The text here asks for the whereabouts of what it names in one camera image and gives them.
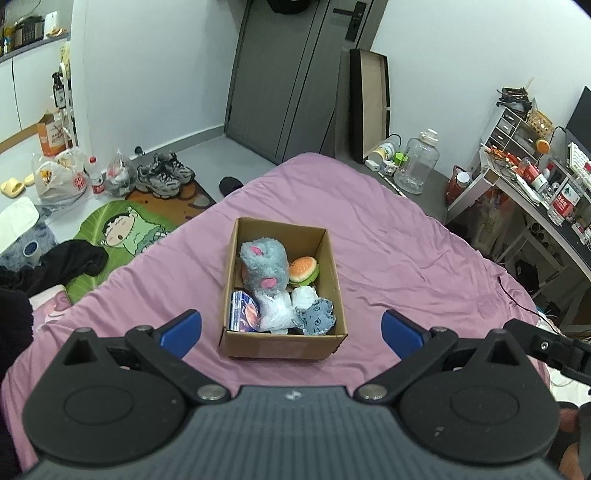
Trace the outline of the blue printed snack packet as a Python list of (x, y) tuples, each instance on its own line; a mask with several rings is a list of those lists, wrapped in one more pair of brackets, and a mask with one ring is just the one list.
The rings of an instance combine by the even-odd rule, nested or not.
[(228, 329), (235, 332), (252, 333), (259, 330), (259, 305), (243, 290), (232, 292)]

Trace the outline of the blue fuzzy patch toy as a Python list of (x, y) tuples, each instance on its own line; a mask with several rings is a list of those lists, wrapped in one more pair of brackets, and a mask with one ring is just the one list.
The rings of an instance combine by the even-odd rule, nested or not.
[(295, 308), (294, 325), (307, 336), (322, 336), (335, 326), (334, 304), (318, 298), (308, 308)]

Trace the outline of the clear plastic bead bag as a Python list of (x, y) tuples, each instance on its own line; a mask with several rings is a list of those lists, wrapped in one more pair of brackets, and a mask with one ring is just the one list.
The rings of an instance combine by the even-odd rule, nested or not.
[(296, 327), (296, 311), (286, 290), (257, 291), (254, 297), (259, 305), (259, 333), (287, 335), (291, 328)]

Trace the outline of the white soft ball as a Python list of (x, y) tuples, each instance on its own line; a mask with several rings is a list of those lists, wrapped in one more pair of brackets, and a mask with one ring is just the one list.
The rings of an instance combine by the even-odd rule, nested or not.
[(295, 309), (308, 310), (317, 300), (317, 291), (311, 286), (298, 286), (291, 292), (291, 303)]

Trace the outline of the grey pink plush toy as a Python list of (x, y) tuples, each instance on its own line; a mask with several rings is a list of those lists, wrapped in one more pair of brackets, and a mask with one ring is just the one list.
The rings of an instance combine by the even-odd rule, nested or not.
[(290, 263), (279, 240), (263, 237), (243, 242), (239, 258), (242, 260), (242, 283), (250, 292), (274, 295), (287, 289)]

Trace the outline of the hamburger plush toy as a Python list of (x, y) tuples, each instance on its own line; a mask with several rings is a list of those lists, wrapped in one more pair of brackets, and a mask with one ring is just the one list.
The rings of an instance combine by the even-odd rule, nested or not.
[(288, 274), (290, 284), (294, 286), (310, 286), (318, 278), (320, 266), (317, 259), (311, 256), (304, 256), (295, 259), (290, 263)]

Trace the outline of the pink bed sheet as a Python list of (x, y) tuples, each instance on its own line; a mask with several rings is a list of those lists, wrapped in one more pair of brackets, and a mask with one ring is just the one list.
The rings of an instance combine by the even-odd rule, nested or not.
[[(228, 243), (252, 217), (329, 231), (348, 337), (321, 362), (231, 359), (218, 350)], [(187, 309), (202, 334), (186, 362), (236, 391), (243, 385), (356, 388), (390, 368), (381, 318), (396, 309), (426, 328), (484, 337), (517, 318), (536, 324), (526, 290), (413, 201), (337, 160), (301, 154), (245, 184), (177, 228), (41, 329), (1, 385), (1, 412), (23, 469), (36, 462), (22, 427), (24, 404), (70, 333), (87, 326), (118, 337)]]

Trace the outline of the black clothing pile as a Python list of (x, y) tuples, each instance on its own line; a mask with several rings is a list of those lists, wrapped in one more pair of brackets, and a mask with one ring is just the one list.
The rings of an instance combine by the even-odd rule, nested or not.
[(65, 241), (47, 253), (35, 267), (23, 267), (18, 272), (1, 268), (1, 289), (20, 291), (34, 296), (56, 285), (67, 285), (81, 276), (97, 276), (106, 266), (108, 253), (102, 246), (86, 240)]

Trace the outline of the grey sneaker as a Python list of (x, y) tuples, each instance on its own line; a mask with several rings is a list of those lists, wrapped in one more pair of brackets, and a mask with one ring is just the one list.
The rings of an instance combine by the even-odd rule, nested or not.
[(182, 185), (186, 185), (194, 179), (193, 170), (184, 165), (174, 152), (157, 153), (154, 155), (154, 159), (167, 173)]
[(180, 193), (181, 183), (161, 164), (157, 164), (138, 167), (135, 188), (156, 198), (170, 199)]

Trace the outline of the white desk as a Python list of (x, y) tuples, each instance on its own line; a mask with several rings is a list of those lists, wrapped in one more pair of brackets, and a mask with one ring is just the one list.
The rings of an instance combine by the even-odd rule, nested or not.
[(578, 235), (566, 221), (560, 226), (555, 225), (547, 215), (547, 211), (539, 200), (532, 202), (532, 196), (524, 190), (519, 180), (511, 180), (510, 175), (503, 173), (489, 155), (490, 148), (482, 144), (474, 158), (479, 161), (479, 173), (470, 185), (447, 208), (446, 222), (454, 221), (460, 214), (474, 205), (493, 187), (500, 189), (532, 220), (539, 223), (554, 241), (560, 246), (571, 261), (578, 267), (587, 280), (590, 280), (590, 250), (583, 245)]

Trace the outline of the red label water bottle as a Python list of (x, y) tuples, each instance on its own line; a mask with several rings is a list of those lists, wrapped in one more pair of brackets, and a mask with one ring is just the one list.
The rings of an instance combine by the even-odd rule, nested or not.
[(90, 185), (94, 194), (101, 194), (104, 192), (104, 177), (101, 167), (94, 156), (88, 159), (86, 166), (86, 172), (88, 174)]

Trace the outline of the large clear glass jar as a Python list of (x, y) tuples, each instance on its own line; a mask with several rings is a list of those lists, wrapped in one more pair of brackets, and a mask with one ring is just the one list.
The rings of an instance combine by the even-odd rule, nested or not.
[(412, 195), (421, 195), (440, 158), (439, 134), (433, 129), (411, 138), (404, 152), (404, 161), (394, 174), (394, 183)]

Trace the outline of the dark grey door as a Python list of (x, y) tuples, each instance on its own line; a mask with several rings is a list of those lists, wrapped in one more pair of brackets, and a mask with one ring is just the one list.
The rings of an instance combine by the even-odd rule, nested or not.
[(274, 164), (335, 153), (342, 57), (372, 47), (384, 1), (249, 1), (224, 133)]

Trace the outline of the dark pump bottle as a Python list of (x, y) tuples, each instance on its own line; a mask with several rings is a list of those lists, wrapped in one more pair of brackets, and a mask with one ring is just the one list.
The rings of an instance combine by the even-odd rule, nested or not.
[(53, 98), (55, 107), (59, 110), (66, 108), (66, 93), (65, 87), (62, 81), (62, 75), (59, 72), (54, 72), (52, 74), (53, 85)]

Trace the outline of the black framed brown board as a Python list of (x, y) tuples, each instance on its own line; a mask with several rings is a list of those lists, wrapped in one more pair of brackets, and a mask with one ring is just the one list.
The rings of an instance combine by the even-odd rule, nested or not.
[(363, 164), (390, 136), (390, 78), (385, 55), (349, 51), (349, 152)]

